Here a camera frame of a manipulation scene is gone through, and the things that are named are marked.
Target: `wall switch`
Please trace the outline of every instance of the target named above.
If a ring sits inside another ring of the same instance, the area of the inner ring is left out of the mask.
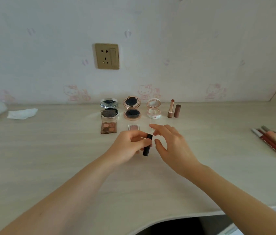
[[[119,69],[117,44],[96,43],[95,49],[99,69]]]

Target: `hello kitty wallpaper print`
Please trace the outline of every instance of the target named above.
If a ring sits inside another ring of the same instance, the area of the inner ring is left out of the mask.
[[[119,70],[96,67],[95,43],[119,45]],[[275,91],[276,0],[0,0],[0,98],[12,104]]]

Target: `desk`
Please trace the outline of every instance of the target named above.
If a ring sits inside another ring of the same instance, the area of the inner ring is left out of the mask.
[[[181,103],[179,118],[167,118],[169,104],[155,122],[175,126],[200,162],[276,208],[276,153],[251,127],[276,130],[271,103]],[[101,135],[99,105],[11,106],[38,108],[26,120],[0,116],[0,230],[103,154],[118,134]],[[138,121],[151,132],[145,104]],[[112,173],[70,234],[135,234],[159,221],[222,214],[200,189],[172,171],[155,147],[149,157],[135,155]]]

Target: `wall outlet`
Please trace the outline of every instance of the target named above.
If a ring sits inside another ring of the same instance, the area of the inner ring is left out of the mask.
[[[99,69],[119,69],[117,44],[96,43],[95,49]]]

